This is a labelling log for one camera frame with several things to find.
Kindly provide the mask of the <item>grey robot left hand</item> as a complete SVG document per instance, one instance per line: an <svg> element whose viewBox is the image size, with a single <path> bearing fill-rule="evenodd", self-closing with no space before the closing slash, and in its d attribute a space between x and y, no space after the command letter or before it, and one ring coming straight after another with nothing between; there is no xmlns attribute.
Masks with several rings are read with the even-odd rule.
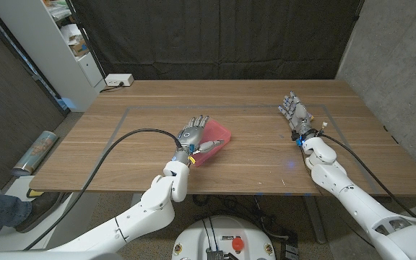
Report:
<svg viewBox="0 0 416 260"><path fill-rule="evenodd" d="M189 157L198 153L208 153L224 143L222 139L202 142L204 127L209 116L193 117L178 135L181 148L175 151L173 160L187 163Z"/></svg>

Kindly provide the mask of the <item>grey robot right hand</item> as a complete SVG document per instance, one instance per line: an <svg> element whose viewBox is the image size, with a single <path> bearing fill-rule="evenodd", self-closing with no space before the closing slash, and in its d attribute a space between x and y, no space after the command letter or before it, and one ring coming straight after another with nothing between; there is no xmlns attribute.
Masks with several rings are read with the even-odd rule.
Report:
<svg viewBox="0 0 416 260"><path fill-rule="evenodd" d="M311 115L293 91L289 95L284 96L283 104L278 109L288 120L290 128L298 132L299 135L303 135L312 129Z"/></svg>

